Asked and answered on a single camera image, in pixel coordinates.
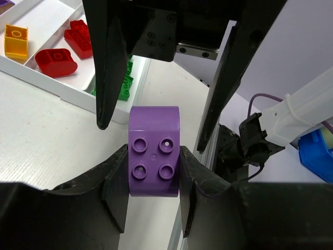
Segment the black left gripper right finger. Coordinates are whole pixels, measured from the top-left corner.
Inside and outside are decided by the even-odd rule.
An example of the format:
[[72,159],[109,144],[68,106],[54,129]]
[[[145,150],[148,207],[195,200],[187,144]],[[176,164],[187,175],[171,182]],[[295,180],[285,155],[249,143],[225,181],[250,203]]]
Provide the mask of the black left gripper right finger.
[[332,185],[231,184],[185,146],[179,162],[189,249],[332,249]]

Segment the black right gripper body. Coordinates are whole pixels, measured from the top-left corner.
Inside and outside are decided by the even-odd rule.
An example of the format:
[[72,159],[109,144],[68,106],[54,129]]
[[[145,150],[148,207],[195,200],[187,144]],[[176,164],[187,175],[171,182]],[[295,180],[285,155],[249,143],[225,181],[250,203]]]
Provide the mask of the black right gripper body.
[[175,54],[216,60],[229,21],[244,1],[122,1],[132,55],[173,61]]

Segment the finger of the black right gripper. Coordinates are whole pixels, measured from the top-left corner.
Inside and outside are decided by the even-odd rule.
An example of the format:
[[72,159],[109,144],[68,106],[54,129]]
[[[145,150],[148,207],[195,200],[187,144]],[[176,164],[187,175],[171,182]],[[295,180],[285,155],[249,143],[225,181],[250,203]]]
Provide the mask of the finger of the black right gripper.
[[205,151],[221,111],[240,86],[241,78],[286,1],[245,1],[232,27],[209,89],[204,108],[197,151]]
[[114,113],[129,58],[119,17],[121,2],[82,3],[95,65],[97,126],[104,130]]

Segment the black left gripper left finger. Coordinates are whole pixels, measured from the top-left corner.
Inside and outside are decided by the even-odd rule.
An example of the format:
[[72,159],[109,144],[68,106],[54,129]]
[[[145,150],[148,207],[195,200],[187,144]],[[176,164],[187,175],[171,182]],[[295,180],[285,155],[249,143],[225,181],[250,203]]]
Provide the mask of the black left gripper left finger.
[[56,186],[1,183],[1,249],[117,249],[129,201],[128,146]]

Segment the red long lego brick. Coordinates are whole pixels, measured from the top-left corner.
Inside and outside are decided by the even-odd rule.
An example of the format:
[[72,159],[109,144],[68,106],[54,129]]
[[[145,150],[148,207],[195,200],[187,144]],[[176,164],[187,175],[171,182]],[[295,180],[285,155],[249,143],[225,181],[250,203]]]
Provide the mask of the red long lego brick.
[[88,26],[83,20],[70,21],[70,29],[64,31],[64,38],[80,59],[93,56]]

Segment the green thin lego plate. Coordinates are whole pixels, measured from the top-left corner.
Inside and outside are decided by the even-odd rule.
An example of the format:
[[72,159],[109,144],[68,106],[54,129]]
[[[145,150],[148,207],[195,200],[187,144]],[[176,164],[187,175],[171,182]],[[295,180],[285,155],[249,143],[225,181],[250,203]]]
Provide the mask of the green thin lego plate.
[[131,75],[132,69],[133,69],[133,62],[132,62],[132,59],[130,58],[130,59],[127,61],[127,69],[126,69],[126,75],[127,75],[127,76],[130,76],[130,75]]

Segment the red half-round lego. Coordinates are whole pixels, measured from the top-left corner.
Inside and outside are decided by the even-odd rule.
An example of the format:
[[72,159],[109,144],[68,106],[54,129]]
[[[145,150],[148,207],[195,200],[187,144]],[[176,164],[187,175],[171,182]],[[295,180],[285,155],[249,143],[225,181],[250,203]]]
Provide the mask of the red half-round lego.
[[78,68],[66,48],[43,49],[36,53],[34,59],[40,71],[51,78],[69,76]]

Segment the green lego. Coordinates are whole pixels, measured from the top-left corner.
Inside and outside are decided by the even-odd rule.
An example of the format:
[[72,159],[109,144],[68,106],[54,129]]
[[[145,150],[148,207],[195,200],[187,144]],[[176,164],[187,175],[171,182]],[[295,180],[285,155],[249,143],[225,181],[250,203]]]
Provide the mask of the green lego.
[[134,79],[131,76],[126,75],[124,77],[118,100],[127,101],[129,99],[133,81]]

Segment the yellow round lego piece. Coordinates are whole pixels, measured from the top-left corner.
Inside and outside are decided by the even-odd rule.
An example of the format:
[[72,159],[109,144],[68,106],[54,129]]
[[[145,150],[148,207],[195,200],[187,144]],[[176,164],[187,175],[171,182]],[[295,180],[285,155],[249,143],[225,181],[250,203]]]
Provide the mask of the yellow round lego piece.
[[4,52],[10,59],[28,59],[28,28],[5,24]]

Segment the purple tall lego brick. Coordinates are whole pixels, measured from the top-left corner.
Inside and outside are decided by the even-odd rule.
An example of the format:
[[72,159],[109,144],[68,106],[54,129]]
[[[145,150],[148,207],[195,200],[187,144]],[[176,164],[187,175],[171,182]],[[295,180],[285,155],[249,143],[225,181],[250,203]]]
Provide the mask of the purple tall lego brick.
[[132,107],[129,116],[128,150],[131,196],[178,196],[178,107]]

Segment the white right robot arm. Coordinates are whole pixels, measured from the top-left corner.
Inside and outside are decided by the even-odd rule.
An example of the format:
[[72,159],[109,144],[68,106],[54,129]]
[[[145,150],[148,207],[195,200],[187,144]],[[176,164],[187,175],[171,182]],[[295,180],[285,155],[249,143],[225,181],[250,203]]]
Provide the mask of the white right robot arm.
[[[232,27],[200,125],[203,153],[241,78],[285,1],[84,1],[96,74],[97,125],[114,113],[131,55],[171,62],[183,53],[215,59],[229,21]],[[232,153],[258,165],[307,130],[332,117],[332,70],[239,127]]]

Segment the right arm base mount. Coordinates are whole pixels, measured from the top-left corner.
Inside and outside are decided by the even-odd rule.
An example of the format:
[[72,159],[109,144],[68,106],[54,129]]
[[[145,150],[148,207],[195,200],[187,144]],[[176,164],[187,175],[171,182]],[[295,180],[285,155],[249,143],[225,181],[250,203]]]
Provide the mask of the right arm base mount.
[[239,150],[239,136],[226,126],[219,126],[212,171],[227,182],[245,179],[249,166]]

